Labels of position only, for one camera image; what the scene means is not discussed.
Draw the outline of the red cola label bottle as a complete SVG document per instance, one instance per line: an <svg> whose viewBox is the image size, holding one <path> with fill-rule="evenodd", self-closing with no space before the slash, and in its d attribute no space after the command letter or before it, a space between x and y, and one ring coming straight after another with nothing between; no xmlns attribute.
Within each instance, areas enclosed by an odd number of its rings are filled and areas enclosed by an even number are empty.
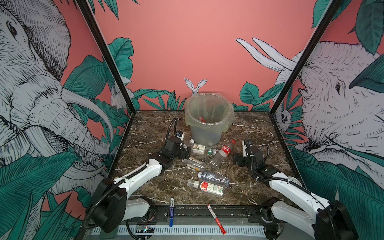
<svg viewBox="0 0 384 240"><path fill-rule="evenodd" d="M221 166L221 164L224 162L224 160L230 155L230 153L233 150L233 147L235 145L236 141L231 140L225 145L223 145L215 154L215 156L211 159L211 161L208 163L207 167L208 170L217 169Z"/></svg>

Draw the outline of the red white label clear bottle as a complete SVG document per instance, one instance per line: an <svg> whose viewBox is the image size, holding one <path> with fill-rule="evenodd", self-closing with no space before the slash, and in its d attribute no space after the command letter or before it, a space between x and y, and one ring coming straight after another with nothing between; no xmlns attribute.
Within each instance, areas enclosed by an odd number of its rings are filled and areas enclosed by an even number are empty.
<svg viewBox="0 0 384 240"><path fill-rule="evenodd" d="M187 142L187 144L188 144L188 147L190 147L191 149L193 149L193 148L194 148L195 141L194 141L193 139L190 139L190 140Z"/></svg>

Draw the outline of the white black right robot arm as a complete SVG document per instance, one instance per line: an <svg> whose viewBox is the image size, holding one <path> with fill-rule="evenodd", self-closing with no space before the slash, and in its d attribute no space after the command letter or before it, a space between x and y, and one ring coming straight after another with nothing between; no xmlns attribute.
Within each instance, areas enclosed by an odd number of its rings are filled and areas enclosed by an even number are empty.
<svg viewBox="0 0 384 240"><path fill-rule="evenodd" d="M284 223L298 228L315 240L357 240L359 234L347 210L338 200L329 201L307 190L294 178L289 178L272 165L257 146L243 141L242 154L233 156L234 164L247 167L251 177L291 200L292 207L279 198L272 197L262 203L259 216L265 223L280 224L273 231L266 231L269 240L275 240Z"/></svg>

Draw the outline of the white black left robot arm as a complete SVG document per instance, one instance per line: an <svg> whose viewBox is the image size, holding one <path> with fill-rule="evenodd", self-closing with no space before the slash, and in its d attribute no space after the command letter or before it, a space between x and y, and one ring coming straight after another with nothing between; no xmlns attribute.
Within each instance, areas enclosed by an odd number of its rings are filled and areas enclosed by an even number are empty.
<svg viewBox="0 0 384 240"><path fill-rule="evenodd" d="M100 227L110 233L123 221L132 218L151 219L155 204L146 197L129 197L149 180L159 176L173 165L174 159L188 159L191 147L178 137L170 137L156 153L149 154L143 165L114 180L101 181L92 197L83 220L83 228Z"/></svg>

